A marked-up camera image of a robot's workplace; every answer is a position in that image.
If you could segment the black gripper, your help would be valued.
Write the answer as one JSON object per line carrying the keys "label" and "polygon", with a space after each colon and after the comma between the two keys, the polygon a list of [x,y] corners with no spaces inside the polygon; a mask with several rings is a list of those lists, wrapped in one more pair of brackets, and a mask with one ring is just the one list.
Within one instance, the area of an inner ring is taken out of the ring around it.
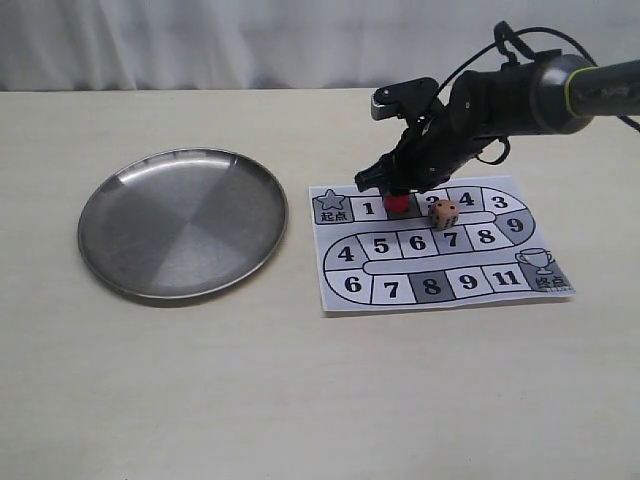
{"label": "black gripper", "polygon": [[384,196],[408,196],[449,180],[494,141],[511,133],[494,111],[497,72],[467,70],[452,86],[441,110],[407,123],[396,146],[370,167],[359,171],[359,191],[378,188]]}

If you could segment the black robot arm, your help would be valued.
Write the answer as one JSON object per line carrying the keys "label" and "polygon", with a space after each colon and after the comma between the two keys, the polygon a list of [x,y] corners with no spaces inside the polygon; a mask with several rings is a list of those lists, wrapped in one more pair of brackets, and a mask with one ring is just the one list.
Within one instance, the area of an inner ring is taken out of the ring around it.
{"label": "black robot arm", "polygon": [[639,63],[605,67],[584,57],[559,54],[527,64],[508,63],[493,72],[467,70],[449,100],[438,98],[430,77],[374,92],[375,120],[406,121],[399,142],[371,167],[355,175],[360,191],[392,196],[426,192],[447,182],[491,143],[512,136],[570,135],[595,117],[639,113]]}

